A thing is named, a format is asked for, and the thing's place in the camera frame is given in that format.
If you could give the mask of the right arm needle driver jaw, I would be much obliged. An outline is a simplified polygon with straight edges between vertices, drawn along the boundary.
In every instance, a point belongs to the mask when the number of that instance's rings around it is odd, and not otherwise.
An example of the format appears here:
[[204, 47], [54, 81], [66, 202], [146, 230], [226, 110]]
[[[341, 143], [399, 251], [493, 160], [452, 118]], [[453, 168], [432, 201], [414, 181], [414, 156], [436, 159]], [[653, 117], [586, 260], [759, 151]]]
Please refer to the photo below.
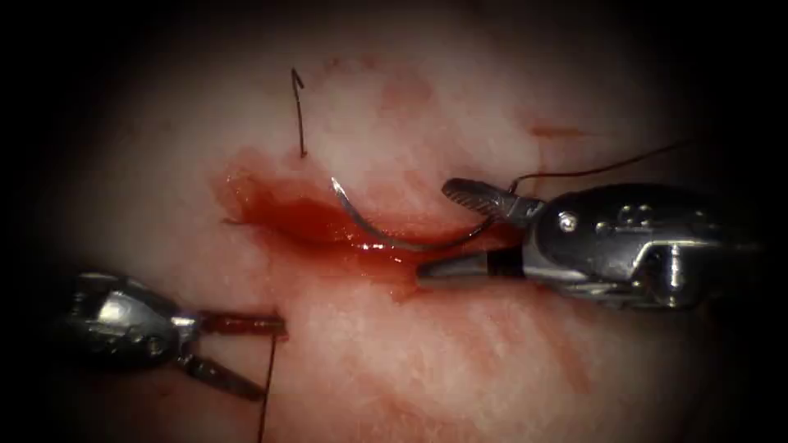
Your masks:
[[421, 263], [415, 269], [416, 283], [423, 288], [455, 287], [525, 278], [523, 255], [519, 247], [440, 258]]
[[447, 180], [442, 193], [472, 212], [513, 226], [527, 226], [545, 205], [541, 199], [520, 196], [483, 181], [465, 178]]

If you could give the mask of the left arm needle driver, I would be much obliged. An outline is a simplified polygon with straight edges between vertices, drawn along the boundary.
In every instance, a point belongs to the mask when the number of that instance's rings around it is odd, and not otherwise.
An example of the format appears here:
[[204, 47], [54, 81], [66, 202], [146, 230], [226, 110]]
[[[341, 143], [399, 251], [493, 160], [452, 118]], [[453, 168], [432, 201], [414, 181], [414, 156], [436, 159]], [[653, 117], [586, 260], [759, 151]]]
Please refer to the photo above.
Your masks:
[[88, 365], [142, 371], [174, 362], [199, 316], [128, 276], [80, 273], [55, 317], [55, 341]]

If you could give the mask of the right arm needle driver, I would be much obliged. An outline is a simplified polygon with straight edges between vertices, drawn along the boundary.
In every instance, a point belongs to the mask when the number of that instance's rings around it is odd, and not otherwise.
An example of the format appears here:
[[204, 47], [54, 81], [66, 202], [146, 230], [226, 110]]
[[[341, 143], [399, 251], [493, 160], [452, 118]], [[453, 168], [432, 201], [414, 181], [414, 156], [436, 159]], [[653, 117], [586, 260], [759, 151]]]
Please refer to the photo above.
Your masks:
[[763, 245], [709, 197], [659, 184], [563, 194], [536, 212], [525, 274], [613, 308], [690, 309], [746, 281]]

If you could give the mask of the left arm needle driver jaw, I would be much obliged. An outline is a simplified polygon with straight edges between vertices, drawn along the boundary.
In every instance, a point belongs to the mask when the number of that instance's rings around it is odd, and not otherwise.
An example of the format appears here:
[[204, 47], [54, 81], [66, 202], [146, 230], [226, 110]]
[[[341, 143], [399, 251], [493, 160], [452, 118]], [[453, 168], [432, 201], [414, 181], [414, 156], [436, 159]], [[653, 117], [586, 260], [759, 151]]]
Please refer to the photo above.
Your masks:
[[277, 314], [203, 312], [198, 330], [206, 334], [231, 336], [287, 337], [286, 321]]
[[260, 384], [209, 358], [182, 355], [178, 357], [178, 366], [195, 380], [243, 400], [261, 401], [267, 394], [267, 389]]

